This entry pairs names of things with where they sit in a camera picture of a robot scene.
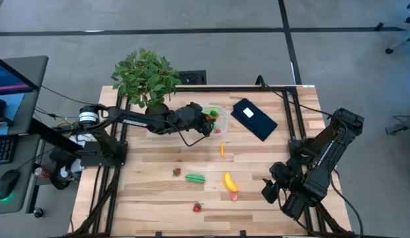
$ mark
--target monitor screen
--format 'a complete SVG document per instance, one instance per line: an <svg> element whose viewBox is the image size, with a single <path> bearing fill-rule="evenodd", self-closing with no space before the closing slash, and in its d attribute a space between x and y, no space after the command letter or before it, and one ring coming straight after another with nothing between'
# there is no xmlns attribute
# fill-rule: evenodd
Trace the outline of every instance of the monitor screen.
<svg viewBox="0 0 410 238"><path fill-rule="evenodd" d="M12 70L0 65L0 95L31 92L32 87L20 78L20 74L11 73Z"/></svg>

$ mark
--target wooden tabletop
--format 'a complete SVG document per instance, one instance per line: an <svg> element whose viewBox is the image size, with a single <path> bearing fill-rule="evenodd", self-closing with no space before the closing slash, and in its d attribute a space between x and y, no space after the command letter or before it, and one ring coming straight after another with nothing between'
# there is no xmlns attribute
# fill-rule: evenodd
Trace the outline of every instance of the wooden tabletop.
<svg viewBox="0 0 410 238"><path fill-rule="evenodd" d="M320 108L314 87L297 86L297 89L301 104ZM116 97L111 87L103 87L100 103L114 106ZM111 235L155 235L156 231L162 231L163 235L239 235L240 230L246 230L248 235L306 234L276 203L268 204L261 195L265 185L262 178L270 179L270 166L290 158L287 146L290 136L281 98L270 92L179 92L165 103L170 109L185 106L190 101L202 106L214 104L230 113L232 106L243 98L249 99L278 124L264 142L232 116L229 116L227 134L206 138L192 147L187 147L178 134L158 136L144 128L128 127L129 151L121 170ZM143 112L136 106L132 110ZM299 136L293 105L291 110ZM302 116L309 137L325 128L320 113L302 108ZM197 132L182 133L188 143L200 137ZM220 155L221 143L224 143L224 157ZM173 176L175 168L181 168L181 176ZM222 182L224 172L230 173L240 189L236 202L229 199L230 192ZM97 168L83 171L73 210L75 228L89 214L96 173ZM203 175L206 182L188 182L186 174ZM340 189L337 175L333 174L333 180ZM192 211L197 202L202 204L201 212ZM323 204L339 225L350 229L345 203L331 187ZM107 211L106 204L99 231L104 231ZM315 211L312 209L311 213L317 230Z"/></svg>

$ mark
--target gray floor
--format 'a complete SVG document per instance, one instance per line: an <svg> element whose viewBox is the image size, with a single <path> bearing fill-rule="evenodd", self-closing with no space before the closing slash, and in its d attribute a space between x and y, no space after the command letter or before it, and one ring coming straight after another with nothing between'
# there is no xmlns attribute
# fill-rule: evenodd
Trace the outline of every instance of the gray floor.
<svg viewBox="0 0 410 238"><path fill-rule="evenodd" d="M408 17L406 0L285 0L291 27L368 27ZM5 0L0 31L281 27L277 1ZM366 235L410 237L410 132L387 136L395 114L410 114L410 43L386 55L404 32L292 33L303 84L316 85L321 106L365 117L364 133L339 170L344 194ZM205 69L208 84L292 84L283 33L0 37L0 58L47 55L44 84L96 102L114 64L131 50L157 50L180 70ZM41 91L38 106L75 116L79 104ZM56 122L42 116L48 125ZM46 216L0 215L0 237L49 237L67 231L77 187L44 187ZM352 227L359 226L349 211Z"/></svg>

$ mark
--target green toy vegetable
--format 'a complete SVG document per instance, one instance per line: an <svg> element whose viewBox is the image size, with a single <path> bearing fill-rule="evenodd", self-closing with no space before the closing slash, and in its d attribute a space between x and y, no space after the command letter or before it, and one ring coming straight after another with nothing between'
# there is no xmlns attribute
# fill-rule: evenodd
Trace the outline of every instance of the green toy vegetable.
<svg viewBox="0 0 410 238"><path fill-rule="evenodd" d="M186 175L185 178L187 181L190 181L190 182L197 182L197 183L205 182L205 178L202 175Z"/></svg>

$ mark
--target chair wheel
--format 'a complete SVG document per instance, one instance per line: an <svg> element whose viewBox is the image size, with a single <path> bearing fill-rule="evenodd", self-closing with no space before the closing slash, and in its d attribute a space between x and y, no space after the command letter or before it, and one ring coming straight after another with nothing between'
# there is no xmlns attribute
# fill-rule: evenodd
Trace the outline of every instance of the chair wheel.
<svg viewBox="0 0 410 238"><path fill-rule="evenodd" d="M379 31L383 27L384 23L380 22L378 25L375 27L374 31Z"/></svg>
<svg viewBox="0 0 410 238"><path fill-rule="evenodd" d="M394 50L392 50L392 49L390 49L390 48L387 48L387 49L386 49L386 54L391 54L391 53L393 53L393 51L394 51Z"/></svg>
<svg viewBox="0 0 410 238"><path fill-rule="evenodd" d="M41 218L44 215L44 211L41 208L34 208L33 215L36 218Z"/></svg>
<svg viewBox="0 0 410 238"><path fill-rule="evenodd" d="M405 22L410 23L410 17L406 18Z"/></svg>

